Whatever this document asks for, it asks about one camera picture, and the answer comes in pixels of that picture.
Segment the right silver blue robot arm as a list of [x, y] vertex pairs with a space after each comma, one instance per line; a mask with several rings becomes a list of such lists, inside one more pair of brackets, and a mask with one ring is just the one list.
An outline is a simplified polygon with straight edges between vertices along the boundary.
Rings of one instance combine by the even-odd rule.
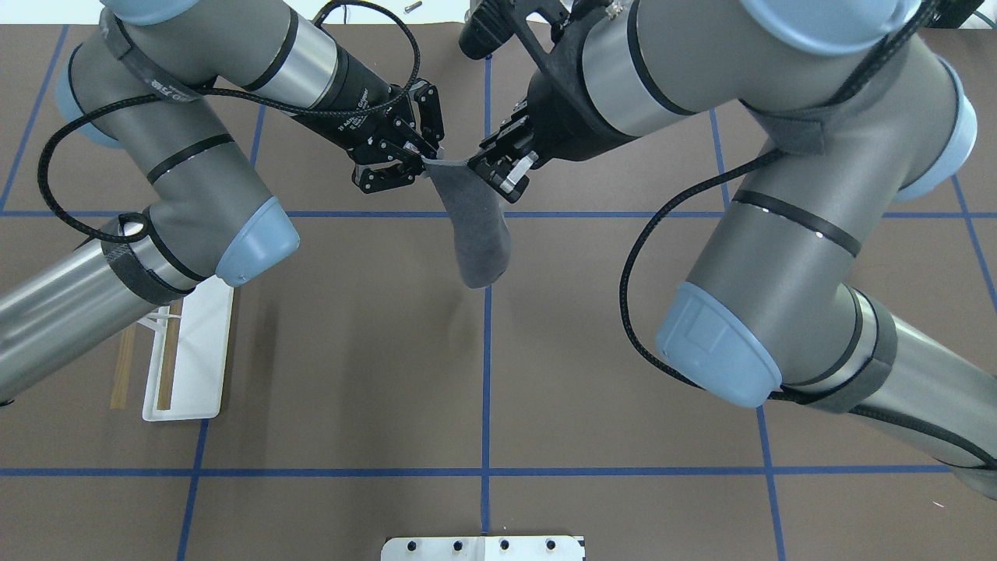
[[[845, 281], [891, 203], [948, 180], [975, 110], [919, 39], [935, 1], [474, 1], [460, 49], [520, 39], [537, 73], [481, 143], [511, 203], [527, 172], [584, 162], [729, 101], [766, 133], [754, 160], [680, 192], [641, 231], [619, 285], [627, 337], [662, 372], [730, 404], [851, 413], [995, 498], [995, 377]], [[732, 180], [718, 227], [652, 351], [628, 284], [677, 205]]]

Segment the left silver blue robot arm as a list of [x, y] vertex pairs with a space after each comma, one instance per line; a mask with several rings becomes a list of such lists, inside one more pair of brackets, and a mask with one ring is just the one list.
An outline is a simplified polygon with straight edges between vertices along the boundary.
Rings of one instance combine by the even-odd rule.
[[[85, 235], [57, 265], [2, 298], [2, 404], [210, 277], [243, 285], [295, 252], [278, 199], [209, 106], [210, 96], [282, 111], [345, 150], [363, 192], [413, 184], [438, 156], [438, 91], [389, 84], [284, 1], [106, 1], [70, 56], [37, 184]], [[58, 143], [81, 131], [122, 148], [157, 193], [142, 212], [92, 228], [56, 201]]]

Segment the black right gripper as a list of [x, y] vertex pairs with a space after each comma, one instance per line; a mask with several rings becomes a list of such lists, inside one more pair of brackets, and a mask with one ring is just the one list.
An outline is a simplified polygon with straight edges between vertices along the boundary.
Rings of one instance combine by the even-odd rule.
[[606, 123], [589, 100], [580, 109], [571, 105], [551, 79], [537, 72], [526, 96], [498, 131], [480, 142], [467, 166], [506, 202], [516, 203], [526, 192], [531, 169], [552, 160], [584, 162], [635, 139]]

